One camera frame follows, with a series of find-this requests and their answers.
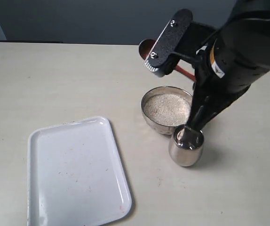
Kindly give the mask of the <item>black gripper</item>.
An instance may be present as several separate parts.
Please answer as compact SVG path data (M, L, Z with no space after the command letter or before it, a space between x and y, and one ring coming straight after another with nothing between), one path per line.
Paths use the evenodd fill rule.
M158 77L170 74L180 59L191 64L193 68L197 66L187 126L200 131L245 94L250 85L233 89L214 73L208 58L202 60L200 49L210 44L223 27L215 29L192 20L193 14L190 10L177 11L151 47L144 65Z

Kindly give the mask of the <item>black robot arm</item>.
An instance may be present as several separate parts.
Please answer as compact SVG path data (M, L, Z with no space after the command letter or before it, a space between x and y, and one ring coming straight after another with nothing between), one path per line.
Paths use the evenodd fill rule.
M270 0L238 0L218 29L195 22L189 9L177 11L144 63L162 77L179 61L194 68L185 126L199 131L270 72Z

